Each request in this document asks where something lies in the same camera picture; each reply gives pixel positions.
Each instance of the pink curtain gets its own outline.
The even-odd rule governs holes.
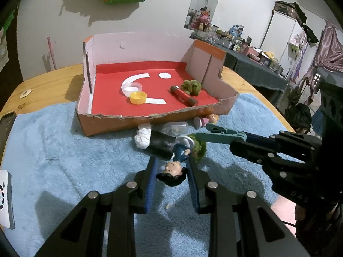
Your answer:
[[[331,72],[343,72],[343,45],[339,42],[336,27],[326,21],[322,39],[311,67],[302,78],[310,86],[311,93],[305,104],[310,105],[314,97],[313,69],[324,67]]]

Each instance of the white wardrobe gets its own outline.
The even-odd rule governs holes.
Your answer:
[[[283,67],[283,75],[286,75],[296,59],[291,51],[288,41],[291,37],[301,34],[302,28],[299,23],[287,15],[274,12],[265,39],[261,44],[263,51],[272,51],[279,64]]]

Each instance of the green clip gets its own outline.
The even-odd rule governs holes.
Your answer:
[[[231,144],[235,140],[247,140],[247,135],[243,131],[224,128],[215,124],[206,125],[207,132],[198,132],[195,134],[196,139],[211,143]]]

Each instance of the bolt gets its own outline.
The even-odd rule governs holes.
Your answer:
[[[247,192],[247,196],[248,196],[249,198],[256,198],[257,194],[256,194],[255,191],[249,190],[249,191]]]
[[[126,184],[126,186],[127,186],[128,188],[135,188],[135,187],[137,186],[137,183],[134,182],[134,181],[128,182],[128,183]]]
[[[208,186],[209,188],[215,189],[215,188],[218,187],[218,184],[217,184],[216,182],[208,182],[208,183],[207,183],[207,186]]]
[[[96,197],[98,197],[98,193],[96,191],[91,191],[88,193],[88,197],[90,199],[95,199]]]

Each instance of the white remote control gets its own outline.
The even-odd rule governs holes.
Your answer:
[[[12,176],[6,170],[0,170],[0,224],[14,229],[12,209]]]

